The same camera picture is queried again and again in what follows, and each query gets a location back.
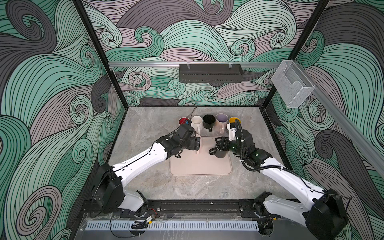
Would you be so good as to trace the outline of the cream white mug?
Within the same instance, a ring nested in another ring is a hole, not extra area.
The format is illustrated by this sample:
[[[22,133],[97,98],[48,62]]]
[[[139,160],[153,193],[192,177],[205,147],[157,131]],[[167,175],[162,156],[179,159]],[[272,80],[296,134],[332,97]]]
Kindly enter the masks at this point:
[[[191,124],[191,120],[189,118],[187,118],[187,117],[180,118],[179,119],[179,125],[183,125],[183,124],[190,125]]]

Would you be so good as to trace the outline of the black mug white base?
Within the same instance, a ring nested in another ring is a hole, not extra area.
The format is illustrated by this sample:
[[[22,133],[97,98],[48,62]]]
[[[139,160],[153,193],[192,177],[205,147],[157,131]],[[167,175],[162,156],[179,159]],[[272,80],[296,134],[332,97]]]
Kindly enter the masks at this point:
[[[209,132],[212,132],[214,126],[216,123],[216,118],[213,115],[204,115],[203,116],[203,127],[208,130]]]

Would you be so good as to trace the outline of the white ribbed mug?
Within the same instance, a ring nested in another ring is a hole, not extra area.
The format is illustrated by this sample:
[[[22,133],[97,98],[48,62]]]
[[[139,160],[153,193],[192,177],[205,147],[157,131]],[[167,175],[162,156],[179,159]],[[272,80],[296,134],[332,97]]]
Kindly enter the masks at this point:
[[[202,129],[204,128],[203,118],[200,116],[194,116],[192,117],[191,121],[192,121],[191,126],[194,128],[196,133],[200,135],[202,133]]]

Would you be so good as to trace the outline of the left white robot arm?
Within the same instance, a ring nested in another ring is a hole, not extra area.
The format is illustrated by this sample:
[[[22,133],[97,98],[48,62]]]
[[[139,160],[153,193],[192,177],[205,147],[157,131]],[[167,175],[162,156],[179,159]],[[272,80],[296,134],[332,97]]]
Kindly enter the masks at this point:
[[[199,151],[201,138],[200,135],[185,139],[176,135],[163,136],[129,160],[114,166],[108,163],[100,166],[92,189],[93,201],[99,205],[100,212],[109,214],[120,209],[131,211],[138,217],[144,215],[149,207],[148,200],[140,191],[125,191],[124,187],[150,167],[172,156],[179,157],[183,150]]]

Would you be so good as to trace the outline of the blue butterfly mug yellow inside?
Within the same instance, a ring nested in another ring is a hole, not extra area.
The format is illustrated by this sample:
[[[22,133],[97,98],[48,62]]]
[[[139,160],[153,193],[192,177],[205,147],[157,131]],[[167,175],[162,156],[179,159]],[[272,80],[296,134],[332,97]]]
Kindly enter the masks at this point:
[[[239,123],[242,122],[242,121],[241,121],[239,118],[237,118],[237,117],[231,117],[231,118],[229,118],[229,123],[230,123],[230,124],[235,124],[236,121],[238,121]]]

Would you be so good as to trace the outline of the beige pink ribbed mug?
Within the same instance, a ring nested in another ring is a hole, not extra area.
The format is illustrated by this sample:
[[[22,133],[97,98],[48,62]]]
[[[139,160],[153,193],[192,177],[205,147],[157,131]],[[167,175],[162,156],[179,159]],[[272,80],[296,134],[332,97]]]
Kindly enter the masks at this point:
[[[223,113],[216,115],[216,130],[220,135],[223,135],[227,129],[228,116]]]

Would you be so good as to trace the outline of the light pink mug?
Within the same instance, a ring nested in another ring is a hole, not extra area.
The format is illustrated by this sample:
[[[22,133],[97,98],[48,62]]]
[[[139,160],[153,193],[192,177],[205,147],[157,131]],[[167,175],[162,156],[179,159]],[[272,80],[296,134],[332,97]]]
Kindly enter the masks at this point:
[[[200,153],[200,146],[201,146],[201,136],[197,135],[195,138],[195,152],[196,152],[196,154]]]

